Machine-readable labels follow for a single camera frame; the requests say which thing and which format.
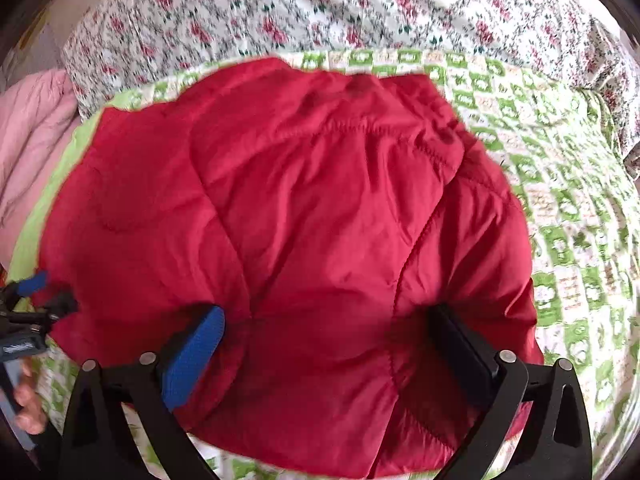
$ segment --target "bed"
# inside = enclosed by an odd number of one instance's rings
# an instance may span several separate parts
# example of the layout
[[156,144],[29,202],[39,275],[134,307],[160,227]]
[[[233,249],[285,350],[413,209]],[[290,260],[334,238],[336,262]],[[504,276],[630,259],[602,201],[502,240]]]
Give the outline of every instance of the bed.
[[[571,0],[103,0],[63,52],[86,121],[23,229],[10,278],[33,272],[48,208],[106,102],[175,99],[212,70],[265,54],[303,70],[425,73],[484,142],[529,223],[537,339],[547,363],[566,356],[578,370],[593,477],[606,478],[640,429],[640,68]],[[61,429],[77,367],[54,342],[40,366]],[[165,478],[126,413],[149,471]],[[306,478],[196,444],[225,480]]]

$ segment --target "metal pin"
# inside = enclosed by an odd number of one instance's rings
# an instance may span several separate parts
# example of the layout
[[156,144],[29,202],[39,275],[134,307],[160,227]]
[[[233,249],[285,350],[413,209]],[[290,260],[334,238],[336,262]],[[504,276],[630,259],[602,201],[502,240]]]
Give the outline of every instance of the metal pin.
[[156,354],[153,352],[145,352],[140,356],[140,364],[141,365],[150,365],[156,362]]
[[514,363],[517,359],[516,354],[514,354],[511,350],[500,350],[498,356],[505,363]]
[[566,372],[570,372],[574,369],[574,365],[569,359],[565,359],[564,357],[558,359],[558,366],[562,368],[562,370]]
[[88,361],[85,361],[84,363],[82,363],[82,371],[90,372],[94,368],[95,368],[95,361],[93,359],[89,359]]

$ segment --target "pink blanket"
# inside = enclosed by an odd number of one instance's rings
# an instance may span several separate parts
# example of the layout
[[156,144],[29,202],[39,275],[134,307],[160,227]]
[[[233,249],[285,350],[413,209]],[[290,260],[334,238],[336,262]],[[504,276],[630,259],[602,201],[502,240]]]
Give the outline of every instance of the pink blanket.
[[29,75],[0,95],[0,264],[80,122],[64,70]]

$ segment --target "lime green fabric edge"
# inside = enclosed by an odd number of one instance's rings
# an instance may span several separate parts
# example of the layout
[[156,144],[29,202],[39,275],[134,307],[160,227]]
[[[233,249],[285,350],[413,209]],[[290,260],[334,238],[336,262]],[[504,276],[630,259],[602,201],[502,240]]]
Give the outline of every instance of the lime green fabric edge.
[[[130,92],[129,90],[117,94],[107,106],[124,109],[126,103],[129,101]],[[60,157],[56,169],[51,173],[49,181],[40,195],[40,199],[31,211],[16,240],[14,254],[12,255],[11,264],[7,273],[7,280],[9,282],[28,278],[32,276],[36,270],[40,239],[51,206],[58,195],[60,187],[73,168],[75,168],[76,164],[82,159],[89,145],[91,145],[103,111],[104,110],[100,110],[96,112],[89,120],[80,124],[80,126],[74,130],[71,140]],[[29,309],[30,303],[26,300],[21,301],[17,308],[17,310]]]

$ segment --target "red quilted cloth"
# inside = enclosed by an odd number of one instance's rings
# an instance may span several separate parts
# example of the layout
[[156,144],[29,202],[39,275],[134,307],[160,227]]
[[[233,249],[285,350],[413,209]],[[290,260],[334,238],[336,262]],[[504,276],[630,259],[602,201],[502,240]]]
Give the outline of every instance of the red quilted cloth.
[[54,331],[78,362],[129,362],[194,304],[221,305],[225,336],[178,420],[312,474],[388,476],[452,455],[476,414],[426,338],[430,305],[542,362],[520,204],[420,75],[268,59],[175,102],[105,110],[40,265],[78,298]]

